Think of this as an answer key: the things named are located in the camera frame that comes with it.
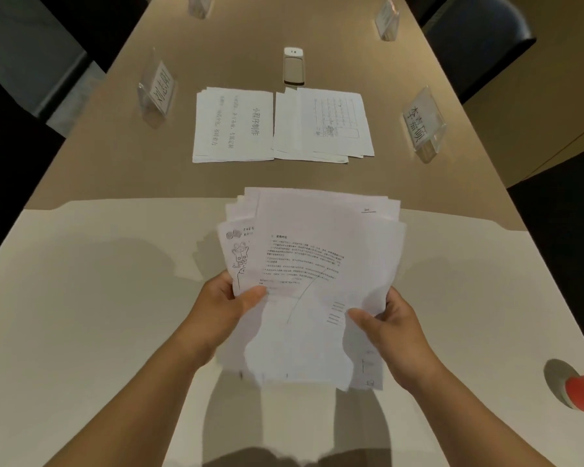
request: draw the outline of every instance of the person's right arm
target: person's right arm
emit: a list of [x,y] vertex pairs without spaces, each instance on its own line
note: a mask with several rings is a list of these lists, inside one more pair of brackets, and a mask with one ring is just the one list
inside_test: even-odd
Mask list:
[[553,467],[485,407],[430,348],[413,308],[395,288],[385,312],[350,318],[376,346],[396,382],[417,400],[451,467]]

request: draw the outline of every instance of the forearm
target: forearm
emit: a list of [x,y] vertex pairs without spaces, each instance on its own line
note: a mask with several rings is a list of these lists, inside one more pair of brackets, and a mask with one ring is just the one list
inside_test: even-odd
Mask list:
[[158,467],[198,364],[175,336],[47,467]]
[[451,467],[553,467],[444,366],[412,394]]

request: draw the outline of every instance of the hand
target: hand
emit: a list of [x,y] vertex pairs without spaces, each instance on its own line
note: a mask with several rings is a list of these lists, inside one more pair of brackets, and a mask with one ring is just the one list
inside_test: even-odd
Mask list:
[[428,345],[413,308],[394,287],[386,301],[377,317],[358,308],[348,315],[379,350],[396,382],[412,392],[444,366]]
[[212,359],[241,316],[266,294],[266,287],[254,286],[234,298],[232,282],[227,270],[205,282],[190,313],[174,334],[196,357],[199,366]]

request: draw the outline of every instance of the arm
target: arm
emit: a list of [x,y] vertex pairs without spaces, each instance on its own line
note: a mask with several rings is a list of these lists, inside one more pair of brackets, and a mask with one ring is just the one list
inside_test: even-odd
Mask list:
[[227,271],[206,282],[180,327],[46,467],[161,466],[195,372],[265,294],[234,298]]
[[378,317],[360,309],[349,315],[418,402],[451,467],[553,467],[446,369],[396,289]]

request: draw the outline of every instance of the person's left arm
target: person's left arm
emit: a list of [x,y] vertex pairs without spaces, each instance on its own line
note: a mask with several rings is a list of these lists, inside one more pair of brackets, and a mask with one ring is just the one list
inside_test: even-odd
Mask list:
[[227,271],[206,282],[180,327],[46,467],[161,466],[195,372],[265,294],[234,298]]

